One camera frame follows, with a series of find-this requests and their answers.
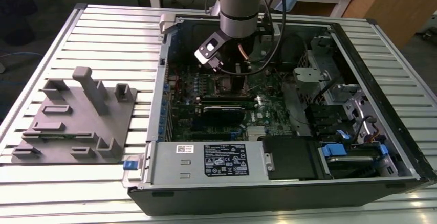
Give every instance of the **barcode sticker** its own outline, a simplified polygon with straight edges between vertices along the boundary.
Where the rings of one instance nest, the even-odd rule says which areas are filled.
[[[194,153],[194,145],[177,146],[177,153]]]

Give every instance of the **aluminum slotted table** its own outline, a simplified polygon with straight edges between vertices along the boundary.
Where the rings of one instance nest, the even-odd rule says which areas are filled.
[[[45,80],[66,78],[69,85],[79,85],[71,79],[77,66],[92,67],[93,77],[105,80],[106,87],[124,82],[140,90],[125,154],[144,153],[161,51],[161,15],[204,13],[201,10],[82,6],[74,10],[0,127],[2,223],[436,222],[437,186],[390,196],[363,207],[150,217],[130,200],[122,186],[122,165],[14,166],[14,146],[21,143],[22,132],[31,125],[46,98],[39,91]],[[437,168],[437,98],[380,26],[364,19],[309,16],[289,16],[289,19],[336,21],[343,25],[428,161]]]

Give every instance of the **blue latch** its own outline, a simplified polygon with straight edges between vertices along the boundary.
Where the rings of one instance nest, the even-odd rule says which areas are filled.
[[[343,137],[345,140],[349,140],[349,139],[351,139],[351,135],[347,134],[343,130],[337,130],[337,132],[340,133],[341,137]]]
[[[323,147],[324,156],[347,156],[345,146],[343,144],[328,144]]]
[[[382,150],[382,154],[386,156],[386,155],[390,155],[390,149],[386,145],[380,145],[380,150]]]
[[[137,160],[126,160],[124,162],[124,170],[138,170],[138,161]]]

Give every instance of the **gray plastic holder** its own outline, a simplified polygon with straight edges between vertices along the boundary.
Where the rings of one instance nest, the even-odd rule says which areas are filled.
[[[47,80],[47,98],[13,152],[14,163],[121,162],[137,89],[125,83],[106,88],[92,74],[92,68],[75,68],[73,77],[82,87]]]

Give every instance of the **power supply label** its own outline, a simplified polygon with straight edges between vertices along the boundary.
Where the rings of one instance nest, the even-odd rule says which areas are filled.
[[[208,177],[249,175],[245,144],[205,145],[204,149]]]

